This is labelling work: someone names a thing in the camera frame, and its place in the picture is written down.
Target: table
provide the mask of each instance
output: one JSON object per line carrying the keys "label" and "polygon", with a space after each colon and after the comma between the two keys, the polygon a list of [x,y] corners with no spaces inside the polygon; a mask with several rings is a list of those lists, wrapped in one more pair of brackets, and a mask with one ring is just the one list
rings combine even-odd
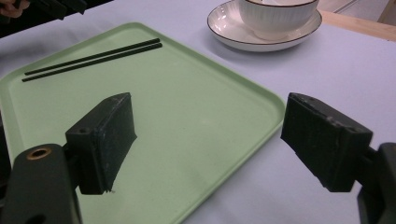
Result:
{"label": "table", "polygon": [[[322,11],[323,24],[303,44],[277,52],[245,52],[224,46],[207,28],[207,15],[222,3],[118,0],[83,16],[43,24],[0,39],[0,77],[111,28],[139,21],[285,101],[292,91],[319,98],[371,129],[373,148],[395,141],[396,43],[390,41],[396,40],[394,27]],[[360,185],[350,193],[328,192],[279,136],[280,131],[185,223],[360,223],[356,202]]]}

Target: white saucer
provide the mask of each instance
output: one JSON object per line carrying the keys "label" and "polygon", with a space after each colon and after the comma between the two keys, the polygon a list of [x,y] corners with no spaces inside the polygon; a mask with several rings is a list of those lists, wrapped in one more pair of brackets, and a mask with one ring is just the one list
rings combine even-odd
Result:
{"label": "white saucer", "polygon": [[314,33],[321,23],[322,17],[316,10],[305,25],[285,38],[264,40],[255,36],[242,22],[235,0],[216,7],[207,17],[207,25],[216,39],[236,49],[257,52],[287,49],[298,45]]}

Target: tray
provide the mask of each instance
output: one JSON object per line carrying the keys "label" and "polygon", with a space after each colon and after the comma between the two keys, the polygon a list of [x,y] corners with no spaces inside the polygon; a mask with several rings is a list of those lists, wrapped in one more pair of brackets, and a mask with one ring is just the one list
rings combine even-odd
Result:
{"label": "tray", "polygon": [[[161,49],[21,81],[29,70],[155,37]],[[40,144],[64,145],[68,128],[126,91],[137,139],[113,192],[78,195],[84,223],[181,222],[271,137],[285,111],[267,89],[144,24],[127,23],[0,80],[10,158]]]}

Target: white bowl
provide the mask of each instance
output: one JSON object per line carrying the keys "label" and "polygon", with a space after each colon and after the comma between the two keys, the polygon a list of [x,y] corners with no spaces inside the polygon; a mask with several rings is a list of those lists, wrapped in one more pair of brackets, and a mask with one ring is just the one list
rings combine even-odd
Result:
{"label": "white bowl", "polygon": [[302,27],[318,0],[237,0],[244,24],[262,39],[277,40]]}

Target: black chopstick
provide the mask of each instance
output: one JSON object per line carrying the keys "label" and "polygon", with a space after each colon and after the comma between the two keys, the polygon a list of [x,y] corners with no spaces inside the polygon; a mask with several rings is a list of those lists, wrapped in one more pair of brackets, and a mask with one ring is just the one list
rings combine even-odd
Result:
{"label": "black chopstick", "polygon": [[162,46],[163,46],[162,43],[156,43],[156,44],[148,45],[148,46],[145,46],[145,47],[142,47],[142,48],[139,48],[139,49],[132,49],[132,50],[129,50],[129,51],[126,51],[126,52],[122,52],[122,53],[119,53],[119,54],[114,54],[114,55],[111,55],[111,56],[108,56],[108,57],[105,57],[105,58],[100,58],[100,59],[97,59],[97,60],[89,61],[89,62],[86,62],[86,63],[79,63],[79,64],[76,64],[76,65],[69,66],[69,67],[66,67],[66,68],[62,68],[62,69],[59,69],[59,70],[55,70],[55,71],[52,71],[52,72],[43,73],[43,74],[40,74],[40,75],[37,75],[37,76],[26,77],[26,78],[23,78],[22,81],[26,82],[26,81],[35,80],[35,79],[42,78],[42,77],[49,77],[49,76],[53,76],[53,75],[56,75],[56,74],[64,73],[64,72],[67,72],[67,71],[71,71],[71,70],[79,69],[79,68],[82,68],[82,67],[87,67],[87,66],[90,66],[90,65],[94,65],[94,64],[97,64],[97,63],[104,63],[104,62],[115,60],[115,59],[118,59],[118,58],[122,58],[122,57],[130,56],[130,55],[133,55],[133,54],[145,52],[145,51],[148,51],[148,50],[151,50],[151,49],[158,49],[158,48],[161,48]]}
{"label": "black chopstick", "polygon": [[86,61],[89,61],[89,60],[105,57],[105,56],[108,56],[108,55],[111,55],[111,54],[115,54],[115,53],[120,53],[120,52],[123,52],[123,51],[126,51],[126,50],[130,50],[130,49],[142,48],[142,47],[145,47],[145,46],[148,46],[148,45],[151,45],[151,44],[155,44],[155,43],[159,43],[159,42],[160,42],[160,39],[159,38],[155,38],[155,39],[151,39],[151,40],[148,40],[148,41],[140,42],[140,43],[137,43],[137,44],[132,44],[130,46],[126,46],[126,47],[123,47],[123,48],[113,49],[113,50],[105,51],[105,52],[102,52],[102,53],[93,54],[93,55],[88,56],[88,57],[75,59],[73,61],[69,61],[69,62],[66,62],[66,63],[58,63],[58,64],[55,64],[55,65],[52,65],[52,66],[36,69],[36,70],[33,70],[33,71],[26,72],[25,75],[29,76],[29,75],[32,75],[32,74],[37,74],[37,73],[40,73],[40,72],[49,71],[49,70],[52,70],[52,69],[55,69],[55,68],[65,67],[67,65],[71,65],[71,64],[74,64],[74,63],[83,63],[83,62],[86,62]]}

